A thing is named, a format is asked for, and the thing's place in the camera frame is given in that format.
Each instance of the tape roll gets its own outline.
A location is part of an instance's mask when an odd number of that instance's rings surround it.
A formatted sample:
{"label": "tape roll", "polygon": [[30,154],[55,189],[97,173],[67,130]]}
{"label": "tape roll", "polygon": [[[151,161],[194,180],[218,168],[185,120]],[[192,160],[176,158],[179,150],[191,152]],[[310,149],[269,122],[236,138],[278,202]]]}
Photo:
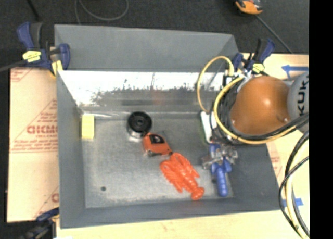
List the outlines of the tape roll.
{"label": "tape roll", "polygon": [[127,121],[127,129],[130,136],[135,138],[142,138],[148,133],[152,126],[150,116],[142,111],[131,113]]}

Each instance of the orange lobster toy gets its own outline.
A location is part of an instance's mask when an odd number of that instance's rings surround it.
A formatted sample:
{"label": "orange lobster toy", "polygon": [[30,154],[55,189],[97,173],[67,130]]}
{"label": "orange lobster toy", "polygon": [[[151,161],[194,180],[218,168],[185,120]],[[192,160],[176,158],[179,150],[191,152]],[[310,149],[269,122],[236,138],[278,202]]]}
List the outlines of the orange lobster toy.
{"label": "orange lobster toy", "polygon": [[161,162],[160,169],[165,178],[172,183],[178,192],[183,188],[191,193],[193,200],[199,200],[204,194],[204,188],[199,187],[195,178],[199,177],[191,163],[181,154],[173,153],[169,160]]}

